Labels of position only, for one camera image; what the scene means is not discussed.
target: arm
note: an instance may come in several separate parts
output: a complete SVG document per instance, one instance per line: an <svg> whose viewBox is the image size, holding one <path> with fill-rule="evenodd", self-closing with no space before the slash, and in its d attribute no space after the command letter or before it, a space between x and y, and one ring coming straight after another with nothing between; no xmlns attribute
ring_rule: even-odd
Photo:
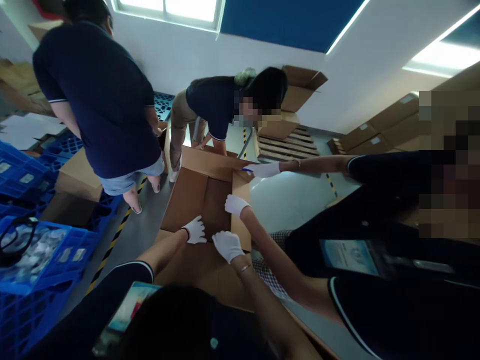
<svg viewBox="0 0 480 360"><path fill-rule="evenodd" d="M160 137L162 136L162 130L159 129L159 117L157 116L157 111L155 110L155 106L146 106L145 107L145 116L146 120L151 126L153 133Z"/></svg>
<svg viewBox="0 0 480 360"><path fill-rule="evenodd" d="M258 322L279 358L320 359L287 310L253 270L242 251L239 237L229 231L221 231L212 239L217 251L233 266L250 294Z"/></svg>
<svg viewBox="0 0 480 360"><path fill-rule="evenodd" d="M155 243L136 260L150 265L154 276L158 275L169 264L175 253L186 243L198 244L207 242L207 239L204 238L205 226L201 219L201 216L197 216L173 235Z"/></svg>
<svg viewBox="0 0 480 360"><path fill-rule="evenodd" d="M265 262L287 294L294 301L313 312L342 324L342 319L328 291L328 280L303 275L260 224L250 206L243 208L240 219L250 232Z"/></svg>
<svg viewBox="0 0 480 360"><path fill-rule="evenodd" d="M215 149L215 152L217 154L227 156L227 145L225 144L225 140L219 141L219 140L213 139L213 148Z"/></svg>
<svg viewBox="0 0 480 360"><path fill-rule="evenodd" d="M286 161L279 163L280 172L293 173L346 173L347 164L355 156L351 155L332 155L319 156L298 161Z"/></svg>
<svg viewBox="0 0 480 360"><path fill-rule="evenodd" d="M62 123L79 139L82 139L80 135L79 125L77 124L77 119L72 112L70 103L68 101L62 102L53 102L50 104L51 109L53 110L55 116L60 119Z"/></svg>
<svg viewBox="0 0 480 360"><path fill-rule="evenodd" d="M286 162L272 162L260 165L248 165L244 169L250 170L257 178L270 178L283 172L294 173L344 173L348 174L347 165L355 156L333 155L318 156L310 159L292 160Z"/></svg>

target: black hair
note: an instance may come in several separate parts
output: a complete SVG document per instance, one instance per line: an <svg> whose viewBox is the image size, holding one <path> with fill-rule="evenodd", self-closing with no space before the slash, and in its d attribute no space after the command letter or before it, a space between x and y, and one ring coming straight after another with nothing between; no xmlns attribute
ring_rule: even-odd
<svg viewBox="0 0 480 360"><path fill-rule="evenodd" d="M62 0L63 8L69 20L75 24L80 21L89 21L103 26L110 19L110 27L114 24L110 9L105 0Z"/></svg>
<svg viewBox="0 0 480 360"><path fill-rule="evenodd" d="M259 110L280 109L288 89L287 74L276 67L267 67L244 89L243 96L252 98Z"/></svg>
<svg viewBox="0 0 480 360"><path fill-rule="evenodd" d="M168 285L144 301L110 359L216 359L211 346L210 296Z"/></svg>

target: navy polo shirt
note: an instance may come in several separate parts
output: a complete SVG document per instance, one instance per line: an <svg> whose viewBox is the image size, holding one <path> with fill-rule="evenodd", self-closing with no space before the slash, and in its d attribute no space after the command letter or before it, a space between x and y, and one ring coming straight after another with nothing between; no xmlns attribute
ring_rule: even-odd
<svg viewBox="0 0 480 360"><path fill-rule="evenodd" d="M50 103L69 102L95 174L112 179L147 168L161 156L147 121L154 92L131 55L88 21L48 32L33 55Z"/></svg>
<svg viewBox="0 0 480 360"><path fill-rule="evenodd" d="M233 76L212 77L199 84L193 82L186 89L188 106L206 120L208 133L215 140L225 141L227 138L241 89Z"/></svg>

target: hand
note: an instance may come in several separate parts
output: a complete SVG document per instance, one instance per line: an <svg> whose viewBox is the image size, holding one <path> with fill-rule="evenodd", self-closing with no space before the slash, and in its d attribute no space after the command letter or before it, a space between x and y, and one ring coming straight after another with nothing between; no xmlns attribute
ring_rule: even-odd
<svg viewBox="0 0 480 360"><path fill-rule="evenodd" d="M249 206L250 205L248 202L246 202L242 198L239 198L238 196L230 194L226 197L225 211L227 213L236 215L238 218L240 217L242 210L245 207L249 207Z"/></svg>
<svg viewBox="0 0 480 360"><path fill-rule="evenodd" d="M153 133L157 138L161 137L164 131L162 129L159 129L158 127L152 129Z"/></svg>
<svg viewBox="0 0 480 360"><path fill-rule="evenodd" d="M255 175L256 178L271 178L277 174L280 174L280 163L279 162L271 162L267 164L259 164L259 165L248 165L243 168L244 170L248 170L248 174Z"/></svg>
<svg viewBox="0 0 480 360"><path fill-rule="evenodd" d="M240 246L239 237L230 231L220 231L211 237L213 244L220 255L231 263L234 258L239 255L245 255Z"/></svg>
<svg viewBox="0 0 480 360"><path fill-rule="evenodd" d="M205 226L203 221L201 221L202 217L197 216L192 221L190 221L187 225L182 227L188 233L188 241L189 244L198 244L198 243L206 243L207 239L204 238L205 236Z"/></svg>

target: woman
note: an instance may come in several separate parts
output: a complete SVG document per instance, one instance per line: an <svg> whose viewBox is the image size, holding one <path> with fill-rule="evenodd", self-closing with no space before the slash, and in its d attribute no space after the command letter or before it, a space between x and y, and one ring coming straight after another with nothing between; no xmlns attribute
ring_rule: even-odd
<svg viewBox="0 0 480 360"><path fill-rule="evenodd" d="M187 89L178 93L171 109L170 181L174 183L179 175L187 124L193 148L203 149L212 139L215 152L226 156L225 139L234 116L253 120L257 115L268 115L280 109L287 88L287 75L276 67L267 67L258 75L248 68L236 76L192 81ZM201 117L201 121L194 139L197 117ZM207 123L208 135L205 136Z"/></svg>

